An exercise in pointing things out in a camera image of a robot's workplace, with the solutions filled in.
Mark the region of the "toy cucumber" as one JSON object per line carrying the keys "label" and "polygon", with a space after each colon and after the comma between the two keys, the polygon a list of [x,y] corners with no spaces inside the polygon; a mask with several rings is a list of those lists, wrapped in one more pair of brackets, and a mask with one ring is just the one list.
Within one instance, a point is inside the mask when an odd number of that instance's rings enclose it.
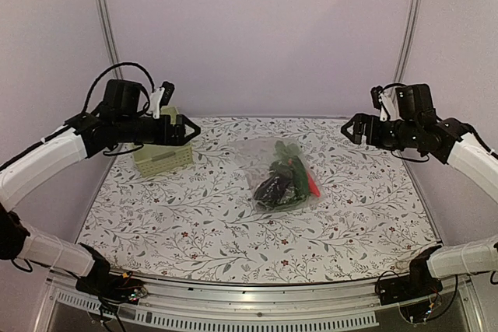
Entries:
{"label": "toy cucumber", "polygon": [[310,196],[307,170],[299,157],[291,158],[293,168],[293,183],[296,198],[299,201],[306,200]]}

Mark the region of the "clear zip top bag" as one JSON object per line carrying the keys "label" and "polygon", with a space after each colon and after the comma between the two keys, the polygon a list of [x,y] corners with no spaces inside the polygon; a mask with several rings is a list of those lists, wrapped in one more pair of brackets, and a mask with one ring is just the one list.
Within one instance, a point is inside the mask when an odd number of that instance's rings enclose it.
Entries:
{"label": "clear zip top bag", "polygon": [[244,172],[251,203],[260,213],[305,208],[325,193],[298,141],[261,137],[234,142],[233,161]]}

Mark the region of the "toy eggplant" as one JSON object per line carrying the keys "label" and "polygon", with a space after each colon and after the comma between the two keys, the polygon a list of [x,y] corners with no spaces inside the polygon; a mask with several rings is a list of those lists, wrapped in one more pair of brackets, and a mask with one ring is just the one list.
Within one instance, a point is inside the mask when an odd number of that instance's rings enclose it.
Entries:
{"label": "toy eggplant", "polygon": [[293,180],[281,174],[274,174],[261,182],[253,193],[255,204],[259,208],[276,209],[289,203]]}

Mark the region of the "toy carrot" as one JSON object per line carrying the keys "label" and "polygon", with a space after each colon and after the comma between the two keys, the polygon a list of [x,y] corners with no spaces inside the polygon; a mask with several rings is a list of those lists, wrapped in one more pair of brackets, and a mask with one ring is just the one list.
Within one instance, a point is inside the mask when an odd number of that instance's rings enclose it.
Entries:
{"label": "toy carrot", "polygon": [[309,172],[307,172],[307,182],[310,194],[315,197],[320,197],[321,196],[320,189]]}

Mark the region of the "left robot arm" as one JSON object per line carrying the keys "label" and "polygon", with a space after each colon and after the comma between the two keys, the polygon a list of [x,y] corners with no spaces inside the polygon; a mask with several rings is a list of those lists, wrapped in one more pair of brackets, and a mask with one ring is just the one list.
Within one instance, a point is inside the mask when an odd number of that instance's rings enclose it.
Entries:
{"label": "left robot arm", "polygon": [[112,275],[110,263],[85,244],[68,243],[23,223],[14,212],[28,194],[61,171],[118,145],[184,146],[200,127],[186,116],[160,112],[174,86],[165,82],[147,92],[128,80],[107,82],[102,101],[66,120],[56,131],[1,167],[1,259],[24,260],[67,271],[81,292],[108,296],[142,286]]}

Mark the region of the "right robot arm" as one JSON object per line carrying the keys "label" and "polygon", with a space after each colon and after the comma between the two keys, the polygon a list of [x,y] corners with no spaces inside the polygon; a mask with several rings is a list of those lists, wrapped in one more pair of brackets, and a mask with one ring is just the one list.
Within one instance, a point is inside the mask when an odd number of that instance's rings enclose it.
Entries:
{"label": "right robot arm", "polygon": [[[370,91],[377,114],[357,113],[342,125],[341,133],[356,145],[366,144],[389,152],[413,150],[452,171],[438,175],[435,187],[470,185],[488,200],[497,200],[497,151],[477,130],[454,117],[442,119],[426,83],[392,83]],[[382,275],[376,293],[383,304],[434,295],[442,280],[460,275],[490,273],[497,280],[497,236],[455,243],[435,244],[409,260],[405,275]]]}

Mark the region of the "cream plastic basket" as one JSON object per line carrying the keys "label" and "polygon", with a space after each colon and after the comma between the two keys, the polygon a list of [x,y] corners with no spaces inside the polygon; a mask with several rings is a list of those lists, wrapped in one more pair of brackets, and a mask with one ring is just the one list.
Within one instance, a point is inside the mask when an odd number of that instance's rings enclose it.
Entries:
{"label": "cream plastic basket", "polygon": [[155,176],[158,173],[172,171],[194,162],[190,144],[183,146],[131,145],[132,157],[142,177]]}

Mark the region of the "toy green leafy vegetable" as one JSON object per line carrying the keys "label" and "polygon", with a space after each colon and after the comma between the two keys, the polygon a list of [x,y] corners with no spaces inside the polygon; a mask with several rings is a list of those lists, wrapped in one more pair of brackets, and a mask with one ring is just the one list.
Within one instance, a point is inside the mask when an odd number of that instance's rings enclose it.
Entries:
{"label": "toy green leafy vegetable", "polygon": [[296,143],[278,140],[275,143],[275,161],[272,166],[289,166],[295,169],[304,169],[300,155],[301,148]]}

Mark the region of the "floral table mat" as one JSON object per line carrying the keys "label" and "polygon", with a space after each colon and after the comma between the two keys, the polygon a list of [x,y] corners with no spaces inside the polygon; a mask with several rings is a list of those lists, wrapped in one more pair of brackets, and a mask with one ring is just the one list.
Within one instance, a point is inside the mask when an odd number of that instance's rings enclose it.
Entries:
{"label": "floral table mat", "polygon": [[[143,178],[117,158],[79,241],[119,269],[196,281],[315,283],[404,272],[437,243],[400,159],[351,144],[329,118],[200,117],[194,162]],[[256,212],[233,142],[282,136],[300,143],[318,203]]]}

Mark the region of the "right metal frame post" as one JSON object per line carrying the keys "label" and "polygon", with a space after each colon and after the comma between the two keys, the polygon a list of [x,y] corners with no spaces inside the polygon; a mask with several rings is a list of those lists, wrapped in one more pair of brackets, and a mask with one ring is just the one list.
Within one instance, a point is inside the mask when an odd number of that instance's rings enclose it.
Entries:
{"label": "right metal frame post", "polygon": [[405,73],[409,64],[409,57],[412,51],[413,41],[416,35],[416,26],[419,19],[422,0],[410,0],[405,32],[402,38],[398,60],[395,66],[393,77],[394,83],[403,83]]}

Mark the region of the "metal frame post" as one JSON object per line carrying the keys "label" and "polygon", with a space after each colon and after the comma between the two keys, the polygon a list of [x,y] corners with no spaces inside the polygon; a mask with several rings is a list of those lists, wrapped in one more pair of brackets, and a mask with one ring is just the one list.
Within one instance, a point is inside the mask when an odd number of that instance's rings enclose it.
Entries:
{"label": "metal frame post", "polygon": [[120,61],[117,51],[117,45],[112,30],[110,13],[107,0],[95,0],[97,15],[100,21],[100,26],[103,34],[103,42],[106,48],[108,60],[111,65],[117,64]]}
{"label": "metal frame post", "polygon": [[402,38],[398,60],[395,66],[393,77],[394,83],[403,83],[405,73],[409,64],[409,57],[412,51],[413,41],[416,35],[416,26],[419,19],[422,0],[410,0],[405,32]]}

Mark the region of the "front aluminium rail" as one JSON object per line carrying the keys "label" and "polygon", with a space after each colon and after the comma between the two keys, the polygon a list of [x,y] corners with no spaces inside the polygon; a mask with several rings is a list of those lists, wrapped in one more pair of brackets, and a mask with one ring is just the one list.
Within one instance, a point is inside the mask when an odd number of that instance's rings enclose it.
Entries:
{"label": "front aluminium rail", "polygon": [[377,280],[299,285],[243,285],[143,275],[147,296],[113,312],[78,292],[75,279],[52,271],[36,331],[484,331],[472,280],[383,304]]}

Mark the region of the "left metal frame post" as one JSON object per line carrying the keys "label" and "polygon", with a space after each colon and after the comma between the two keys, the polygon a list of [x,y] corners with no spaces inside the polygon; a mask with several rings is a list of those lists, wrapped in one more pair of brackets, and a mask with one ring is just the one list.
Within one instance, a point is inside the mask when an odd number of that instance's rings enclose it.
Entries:
{"label": "left metal frame post", "polygon": [[117,45],[112,30],[110,13],[107,0],[95,0],[97,15],[100,21],[100,26],[103,34],[103,42],[106,48],[108,60],[111,65],[117,64],[120,61],[117,51]]}

